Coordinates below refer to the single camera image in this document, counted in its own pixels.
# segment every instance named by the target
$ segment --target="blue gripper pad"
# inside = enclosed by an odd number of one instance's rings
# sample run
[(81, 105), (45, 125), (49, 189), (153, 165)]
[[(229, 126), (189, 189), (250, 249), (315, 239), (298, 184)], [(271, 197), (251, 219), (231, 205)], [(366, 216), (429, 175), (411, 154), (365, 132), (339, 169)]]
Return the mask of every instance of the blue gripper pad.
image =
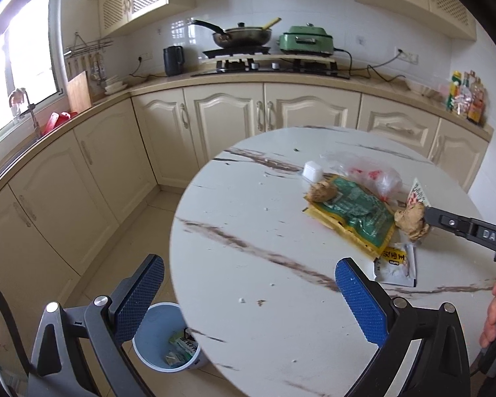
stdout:
[(162, 285), (165, 266), (161, 257), (149, 254), (138, 270), (121, 281), (111, 294), (114, 338), (118, 345), (131, 340)]
[(388, 338), (388, 319), (363, 282), (370, 282), (368, 278), (350, 258), (338, 262), (335, 278), (367, 341), (382, 346)]

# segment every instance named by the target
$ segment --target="electrical outlet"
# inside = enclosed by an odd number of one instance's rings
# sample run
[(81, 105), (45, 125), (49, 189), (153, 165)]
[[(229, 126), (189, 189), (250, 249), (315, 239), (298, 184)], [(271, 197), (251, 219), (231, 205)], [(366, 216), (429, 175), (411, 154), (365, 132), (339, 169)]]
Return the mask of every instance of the electrical outlet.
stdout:
[(142, 57), (142, 61), (147, 61), (152, 59), (152, 52), (144, 52), (140, 55)]
[(419, 55), (418, 54), (414, 54), (414, 53), (405, 51), (404, 49), (402, 49), (400, 47), (395, 48), (395, 56), (397, 57), (397, 59), (399, 59), (401, 61), (409, 62), (410, 64), (413, 64), (414, 66), (419, 65)]

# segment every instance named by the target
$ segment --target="screw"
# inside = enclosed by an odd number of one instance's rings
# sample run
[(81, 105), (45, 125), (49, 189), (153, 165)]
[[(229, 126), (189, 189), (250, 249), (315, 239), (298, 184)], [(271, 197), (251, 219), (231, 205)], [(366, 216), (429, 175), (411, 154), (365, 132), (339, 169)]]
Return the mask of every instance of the screw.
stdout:
[(108, 297), (106, 295), (100, 295), (94, 300), (96, 306), (104, 306), (108, 302)]
[(395, 307), (398, 307), (399, 309), (404, 309), (406, 306), (408, 306), (408, 302), (402, 298), (402, 297), (397, 297), (393, 300), (393, 304)]
[(448, 313), (454, 313), (455, 312), (455, 307), (454, 307), (454, 305), (452, 303), (445, 303), (444, 309)]
[(59, 304), (57, 302), (51, 302), (46, 304), (46, 312), (53, 313), (59, 308)]

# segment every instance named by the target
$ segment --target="trash can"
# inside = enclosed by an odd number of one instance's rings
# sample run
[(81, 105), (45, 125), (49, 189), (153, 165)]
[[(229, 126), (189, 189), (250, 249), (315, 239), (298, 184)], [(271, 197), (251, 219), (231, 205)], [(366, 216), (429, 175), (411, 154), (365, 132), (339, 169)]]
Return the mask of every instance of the trash can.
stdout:
[(164, 373), (198, 369), (208, 362), (204, 353), (197, 347), (193, 357), (180, 367), (171, 367), (165, 361), (166, 354), (172, 350), (169, 338), (187, 327), (180, 306), (176, 303), (157, 303), (147, 309), (132, 345), (140, 360), (151, 369)]

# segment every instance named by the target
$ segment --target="round table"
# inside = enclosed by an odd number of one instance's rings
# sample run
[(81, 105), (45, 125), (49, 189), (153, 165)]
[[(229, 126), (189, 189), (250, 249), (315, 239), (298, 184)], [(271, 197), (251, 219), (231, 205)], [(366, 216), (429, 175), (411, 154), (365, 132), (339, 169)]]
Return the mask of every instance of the round table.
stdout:
[[(250, 397), (341, 396), (377, 350), (332, 282), (352, 257), (350, 241), (308, 217), (299, 170), (320, 154), (349, 151), (381, 160), (408, 192), (418, 178), (431, 204), (479, 218), (468, 195), (417, 152), (370, 133), (336, 127), (286, 128), (243, 140), (210, 161), (186, 189), (171, 231), (173, 287), (209, 359)], [(493, 253), (440, 229), (416, 248), (417, 287), (383, 285), (415, 307), (458, 309), (469, 360), (479, 352)], [(387, 395), (398, 391), (418, 348), (413, 342)]]

